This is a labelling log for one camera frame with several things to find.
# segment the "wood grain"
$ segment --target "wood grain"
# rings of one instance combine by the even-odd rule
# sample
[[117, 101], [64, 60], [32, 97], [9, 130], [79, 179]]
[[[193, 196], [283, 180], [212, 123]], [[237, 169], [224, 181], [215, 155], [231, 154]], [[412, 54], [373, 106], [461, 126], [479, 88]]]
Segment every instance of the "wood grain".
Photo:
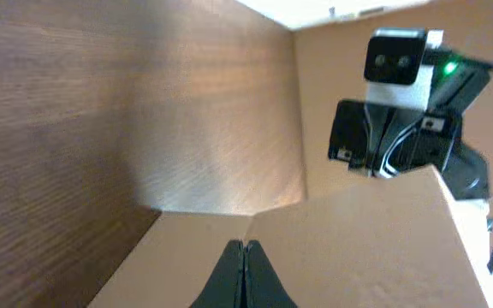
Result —
[[0, 307], [86, 305], [146, 207], [301, 200], [292, 39], [232, 0], [0, 1]]

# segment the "green led indicator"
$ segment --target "green led indicator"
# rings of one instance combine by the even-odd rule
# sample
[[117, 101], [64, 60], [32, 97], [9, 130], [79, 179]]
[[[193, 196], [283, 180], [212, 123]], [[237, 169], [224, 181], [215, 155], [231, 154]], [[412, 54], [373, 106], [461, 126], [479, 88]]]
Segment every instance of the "green led indicator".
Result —
[[445, 74], [452, 74], [456, 70], [457, 67], [458, 67], [458, 63], [450, 62], [450, 63], [446, 64], [446, 66], [444, 67], [444, 73]]

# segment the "cardboard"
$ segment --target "cardboard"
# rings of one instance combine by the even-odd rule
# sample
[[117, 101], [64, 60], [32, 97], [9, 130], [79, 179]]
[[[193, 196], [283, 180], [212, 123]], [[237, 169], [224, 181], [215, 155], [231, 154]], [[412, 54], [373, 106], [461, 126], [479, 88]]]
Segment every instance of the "cardboard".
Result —
[[163, 213], [91, 307], [187, 307], [232, 239], [300, 307], [486, 307], [433, 168], [254, 216]]

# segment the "white ceiling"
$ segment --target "white ceiling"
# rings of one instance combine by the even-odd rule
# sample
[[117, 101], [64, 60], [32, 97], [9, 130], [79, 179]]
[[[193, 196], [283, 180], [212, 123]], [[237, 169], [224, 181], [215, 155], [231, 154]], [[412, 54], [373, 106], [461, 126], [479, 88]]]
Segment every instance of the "white ceiling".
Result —
[[[361, 11], [385, 11], [427, 3], [430, 0], [237, 0], [291, 30], [359, 18]], [[335, 8], [334, 16], [330, 8]]]

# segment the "cardboard box flap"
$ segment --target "cardboard box flap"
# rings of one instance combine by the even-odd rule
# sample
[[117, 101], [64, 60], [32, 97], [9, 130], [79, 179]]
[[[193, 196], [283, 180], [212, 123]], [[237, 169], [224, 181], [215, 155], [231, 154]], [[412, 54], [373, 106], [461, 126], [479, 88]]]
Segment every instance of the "cardboard box flap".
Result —
[[186, 307], [230, 240], [258, 240], [300, 307], [485, 307], [433, 168], [255, 216], [163, 213], [93, 307]]

